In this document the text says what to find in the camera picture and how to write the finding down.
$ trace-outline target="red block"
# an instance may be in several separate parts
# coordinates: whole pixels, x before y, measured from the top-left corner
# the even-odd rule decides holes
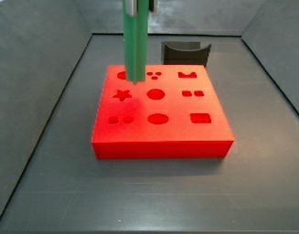
[[[110,66],[93,147],[101,159],[225,157],[234,134],[204,66],[149,65],[147,80]]]

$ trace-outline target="gray wall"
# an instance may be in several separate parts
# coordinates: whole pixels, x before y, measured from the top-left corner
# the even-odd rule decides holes
[[[75,0],[94,33],[122,33],[122,0]],[[158,0],[150,33],[241,36],[265,0]]]
[[[269,0],[244,40],[299,112],[299,0]]]
[[[0,215],[90,38],[73,0],[0,3]]]

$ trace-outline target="small circular hole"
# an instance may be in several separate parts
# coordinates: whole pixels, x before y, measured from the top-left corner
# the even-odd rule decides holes
[[[153,100],[159,100],[165,97],[165,92],[159,89],[153,89],[147,92],[147,96]]]
[[[119,117],[118,116],[109,117],[107,122],[110,124],[117,124],[119,122]]]
[[[134,121],[134,117],[131,117],[131,116],[123,117],[123,122],[125,123],[131,123],[133,121]]]
[[[169,122],[169,117],[162,113],[154,113],[149,117],[149,122],[151,122],[153,124],[165,124]]]

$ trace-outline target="green rod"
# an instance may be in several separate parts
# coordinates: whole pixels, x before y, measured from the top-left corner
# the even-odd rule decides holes
[[[150,0],[138,0],[137,16],[130,16],[123,0],[125,67],[134,84],[146,79]]]

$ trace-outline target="metal panel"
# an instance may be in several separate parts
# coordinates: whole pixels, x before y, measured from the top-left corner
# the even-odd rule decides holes
[[[0,230],[299,231],[299,118],[290,104],[241,38],[151,36],[150,64],[161,63],[163,41],[213,45],[208,72],[236,134],[228,157],[95,159],[97,107],[107,66],[123,63],[123,38],[93,37]]]
[[[299,0],[270,0],[244,39],[299,112]]]
[[[122,33],[122,0],[75,0],[94,33]],[[159,0],[150,33],[241,36],[265,0]]]
[[[0,3],[0,215],[90,37],[71,0]]]

